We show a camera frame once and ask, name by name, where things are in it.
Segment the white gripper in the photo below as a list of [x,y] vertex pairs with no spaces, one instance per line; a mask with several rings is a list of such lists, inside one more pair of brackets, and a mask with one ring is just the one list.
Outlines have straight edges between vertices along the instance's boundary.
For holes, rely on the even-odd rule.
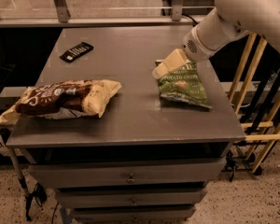
[[228,41],[223,25],[224,22],[218,14],[208,14],[185,35],[183,38],[184,50],[172,51],[154,68],[152,76],[160,79],[184,65],[188,58],[193,62],[200,62],[212,57]]

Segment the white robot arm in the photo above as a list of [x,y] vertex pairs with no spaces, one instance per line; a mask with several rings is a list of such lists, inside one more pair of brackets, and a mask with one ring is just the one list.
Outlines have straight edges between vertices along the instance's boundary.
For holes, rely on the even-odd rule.
[[183,48],[170,53],[152,76],[164,77],[186,61],[204,61],[251,32],[280,53],[280,0],[215,0],[214,9],[184,36]]

